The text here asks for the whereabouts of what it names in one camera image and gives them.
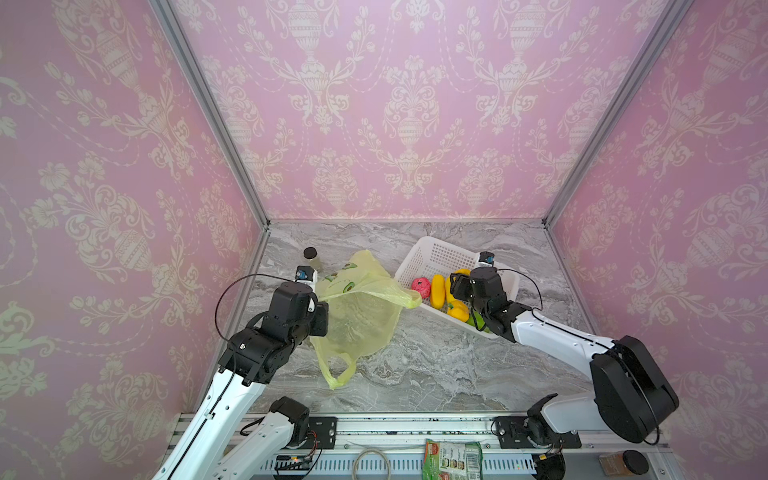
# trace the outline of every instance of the snack package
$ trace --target snack package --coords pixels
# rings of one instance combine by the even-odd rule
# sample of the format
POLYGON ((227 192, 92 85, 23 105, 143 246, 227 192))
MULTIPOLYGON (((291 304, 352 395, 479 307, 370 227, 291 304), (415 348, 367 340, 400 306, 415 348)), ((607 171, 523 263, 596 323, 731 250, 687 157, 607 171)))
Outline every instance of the snack package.
POLYGON ((427 440, 422 480, 482 480, 479 443, 427 440))

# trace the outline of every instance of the black cable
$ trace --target black cable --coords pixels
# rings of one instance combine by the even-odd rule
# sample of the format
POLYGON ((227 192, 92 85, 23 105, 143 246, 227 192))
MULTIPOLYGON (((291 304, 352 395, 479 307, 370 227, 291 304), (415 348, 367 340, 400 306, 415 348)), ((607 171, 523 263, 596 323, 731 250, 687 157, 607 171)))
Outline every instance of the black cable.
POLYGON ((654 407, 650 406, 650 401, 648 400, 648 397, 645 395, 645 392, 640 387, 640 382, 637 381, 637 378, 635 378, 634 374, 632 373, 632 370, 629 369, 627 366, 627 363, 624 362, 624 359, 622 359, 620 356, 616 355, 614 356, 616 360, 624 367, 625 370, 627 370, 627 373, 629 373, 629 376, 632 377, 632 381, 635 385, 637 385, 637 389, 640 390, 640 393, 643 396, 643 399, 645 400, 646 405, 648 405, 648 409, 650 410, 650 415, 654 417, 654 424, 656 425, 656 439, 653 442, 649 442, 646 439, 643 439, 643 443, 647 443, 648 445, 658 445, 659 440, 661 439, 661 430, 659 429, 659 419, 656 418, 656 412, 654 412, 654 407))
POLYGON ((259 425, 262 420, 264 420, 264 417, 261 417, 260 419, 254 420, 253 422, 249 423, 248 425, 245 425, 242 429, 240 429, 240 434, 243 437, 247 437, 248 435, 250 435, 250 432, 246 432, 245 429, 248 429, 248 428, 250 428, 250 427, 252 427, 254 425, 259 425))
MULTIPOLYGON (((310 452, 308 455, 306 455, 306 456, 304 457, 304 459, 306 459, 306 457, 310 457, 310 456, 312 456, 312 454, 314 454, 314 452, 316 452, 316 451, 317 451, 317 446, 320 444, 320 440, 318 440, 318 439, 317 439, 317 434, 316 434, 314 431, 311 431, 310 433, 312 433, 313 435, 315 435, 315 443, 314 443, 314 445, 313 445, 313 447, 312 447, 312 451, 311 451, 311 452, 310 452)), ((310 469, 306 471, 306 473, 304 474, 304 476, 303 476, 303 477, 301 477, 299 480, 304 480, 304 479, 306 478, 306 476, 307 476, 307 475, 309 475, 309 474, 312 472, 312 470, 315 468, 315 465, 317 465, 317 462, 319 462, 319 461, 320 461, 320 455, 321 455, 322 453, 323 453, 323 449, 320 449, 320 453, 318 453, 318 454, 317 454, 317 457, 315 458, 315 462, 312 464, 312 466, 310 467, 310 469)), ((295 475, 282 475, 282 474, 280 473, 280 472, 295 472, 295 471, 296 471, 296 469, 294 469, 294 468, 293 468, 293 466, 294 466, 294 465, 288 464, 288 465, 285 465, 285 466, 283 466, 283 467, 280 467, 280 468, 277 468, 277 467, 275 467, 275 473, 276 473, 276 475, 275 475, 275 476, 277 476, 277 477, 280 477, 280 476, 295 476, 295 475)))
POLYGON ((536 316, 536 313, 535 313, 535 311, 536 311, 536 310, 538 310, 539 312, 541 312, 541 309, 540 309, 540 308, 537 308, 537 307, 533 307, 533 308, 531 309, 531 315, 533 315, 533 317, 534 317, 536 320, 538 320, 539 322, 541 322, 541 323, 543 323, 543 324, 545 324, 545 325, 547 325, 547 326, 551 326, 552 328, 556 328, 556 329, 558 329, 558 330, 560 330, 560 331, 562 331, 562 332, 566 332, 566 333, 567 333, 567 334, 569 334, 569 335, 572 335, 572 336, 575 336, 575 337, 577 337, 577 338, 580 338, 580 339, 584 340, 585 342, 594 343, 594 344, 596 344, 596 345, 599 345, 599 346, 603 347, 603 348, 604 348, 604 349, 606 349, 606 350, 610 350, 610 349, 611 349, 609 346, 605 346, 605 345, 603 345, 602 343, 600 343, 600 342, 598 342, 598 341, 596 341, 596 340, 593 340, 593 339, 589 339, 589 338, 587 338, 587 337, 585 337, 585 336, 581 336, 581 335, 579 335, 578 333, 573 333, 573 332, 572 332, 572 331, 570 331, 570 330, 566 330, 566 329, 564 329, 564 328, 563 328, 563 327, 561 327, 561 326, 557 326, 557 325, 555 325, 555 324, 553 324, 553 323, 549 323, 549 322, 548 322, 546 319, 543 319, 543 318, 541 318, 540 316, 536 316))
POLYGON ((533 283, 533 286, 536 287, 536 292, 538 293, 538 302, 541 304, 541 308, 539 310, 543 312, 544 311, 544 300, 541 298, 541 290, 538 289, 538 285, 536 284, 536 282, 533 281, 533 279, 531 277, 529 277, 528 275, 526 275, 525 273, 517 271, 514 268, 497 268, 496 269, 497 272, 498 271, 502 271, 502 270, 508 270, 510 272, 515 272, 515 273, 517 273, 519 275, 522 275, 525 278, 529 279, 531 281, 531 283, 533 283))
MULTIPOLYGON (((221 296, 219 297, 219 301, 216 302, 216 309, 214 310, 214 326, 216 327, 216 332, 219 334, 221 339, 227 343, 228 346, 232 346, 232 376, 230 377, 229 381, 227 382, 227 385, 224 386, 224 390, 221 391, 221 394, 219 394, 219 397, 216 399, 216 402, 214 402, 214 406, 210 408, 207 415, 213 413, 216 406, 219 404, 221 399, 224 397, 224 393, 227 391, 228 388, 230 388, 230 384, 232 383, 232 380, 235 378, 235 372, 237 371, 237 353, 235 353, 234 345, 232 345, 232 340, 225 337, 221 330, 219 329, 219 306, 221 305, 221 301, 224 300, 224 295, 227 295, 227 292, 230 291, 230 288, 235 286, 238 282, 241 280, 245 280, 246 278, 251 278, 252 276, 268 276, 269 278, 274 278, 278 280, 284 280, 286 282, 290 282, 292 280, 288 280, 285 278, 282 278, 280 276, 274 276, 274 275, 267 275, 266 273, 250 273, 246 276, 242 276, 239 279, 233 281, 230 283, 230 285, 224 289, 224 292, 221 293, 221 296)), ((203 427, 205 426, 205 422, 208 421, 208 418, 203 419, 202 423, 200 424, 200 428, 197 429, 197 431, 194 433, 194 436, 192 437, 192 440, 189 442, 187 447, 184 449, 184 453, 181 454, 181 457, 179 458, 179 461, 176 462, 176 465, 174 466, 174 469, 170 471, 170 475, 168 475, 168 480, 171 479, 171 477, 174 476, 174 473, 176 473, 176 469, 179 468, 179 465, 181 465, 181 462, 184 460, 184 457, 187 456, 187 453, 190 451, 190 448, 192 448, 192 444, 194 443, 195 439, 197 438, 197 435, 200 433, 200 431, 203 430, 203 427)))
POLYGON ((478 320, 475 318, 475 306, 472 305, 472 299, 469 300, 469 321, 472 321, 475 323, 475 329, 478 332, 482 332, 485 329, 485 324, 483 324, 483 327, 480 328, 480 325, 478 324, 478 320))
POLYGON ((558 450, 557 451, 554 450, 554 442, 552 442, 552 444, 549 445, 549 448, 547 449, 547 451, 544 452, 544 455, 552 455, 553 453, 555 455, 562 454, 562 452, 563 452, 563 444, 564 444, 562 435, 558 436, 558 441, 560 442, 560 447, 558 448, 558 450))
MULTIPOLYGON (((561 464, 560 468, 562 469, 563 472, 565 472, 565 456, 563 455, 563 439, 562 439, 562 437, 560 437, 560 448, 555 452, 553 450, 553 447, 554 447, 554 442, 552 442, 552 445, 550 445, 549 450, 547 450, 544 453, 544 457, 545 457, 544 460, 547 460, 549 458, 559 457, 560 458, 560 464, 561 464)), ((536 466, 539 466, 540 462, 542 462, 542 460, 535 458, 534 463, 536 464, 536 466)), ((537 478, 540 478, 541 480, 550 480, 550 478, 551 478, 549 476, 549 474, 547 472, 545 472, 544 468, 541 469, 541 472, 540 472, 539 475, 540 476, 537 477, 537 478)))
POLYGON ((252 319, 248 320, 248 323, 246 323, 245 327, 247 329, 252 329, 256 327, 256 324, 264 318, 269 312, 262 312, 255 315, 252 319))

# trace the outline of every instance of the yellow bell pepper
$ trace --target yellow bell pepper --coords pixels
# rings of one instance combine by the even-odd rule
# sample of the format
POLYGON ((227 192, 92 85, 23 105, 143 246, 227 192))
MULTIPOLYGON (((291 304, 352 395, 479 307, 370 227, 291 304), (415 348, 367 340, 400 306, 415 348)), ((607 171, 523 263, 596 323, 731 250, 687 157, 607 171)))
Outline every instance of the yellow bell pepper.
POLYGON ((466 322, 469 320, 469 307, 466 306, 463 302, 453 300, 453 302, 448 304, 448 314, 455 319, 466 322))

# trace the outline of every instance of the floral pattern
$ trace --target floral pattern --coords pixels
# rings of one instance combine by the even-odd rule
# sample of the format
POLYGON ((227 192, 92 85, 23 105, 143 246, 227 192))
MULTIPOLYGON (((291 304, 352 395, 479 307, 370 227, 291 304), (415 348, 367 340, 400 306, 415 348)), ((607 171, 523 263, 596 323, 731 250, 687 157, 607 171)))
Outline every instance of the floral pattern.
POLYGON ((690 478, 765 476, 766 22, 694 2, 554 226, 603 333, 641 338, 680 396, 662 428, 690 478))
MULTIPOLYGON (((266 135, 240 72, 211 75, 266 135)), ((3 5, 0 478, 159 468, 260 232, 214 138, 146 2, 3 5)))
POLYGON ((171 4, 270 218, 329 220, 541 218, 667 0, 171 4))

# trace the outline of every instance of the white plastic basket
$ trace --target white plastic basket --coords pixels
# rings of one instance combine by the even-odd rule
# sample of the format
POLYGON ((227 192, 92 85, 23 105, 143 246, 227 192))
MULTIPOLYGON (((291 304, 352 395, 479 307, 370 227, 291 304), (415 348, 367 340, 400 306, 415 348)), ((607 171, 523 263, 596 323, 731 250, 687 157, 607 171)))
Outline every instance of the white plastic basket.
MULTIPOLYGON (((448 277, 451 273, 461 268, 472 270, 475 268, 476 259, 477 253, 470 252, 467 249, 457 247, 434 237, 421 237, 411 251, 408 252, 408 256, 400 264, 400 268, 395 272, 395 280, 400 285, 409 289, 413 280, 422 276, 428 278, 431 282, 434 275, 448 277)), ((497 268, 510 268, 501 262, 494 262, 494 266, 497 268)), ((504 286, 504 291, 507 292, 507 298, 509 300, 517 298, 520 276, 515 272, 509 271, 499 272, 498 275, 502 278, 502 285, 504 286)), ((474 326, 468 325, 447 314, 447 302, 440 310, 437 310, 432 308, 427 297, 419 307, 475 335, 487 338, 496 337, 494 333, 480 332, 474 326)))

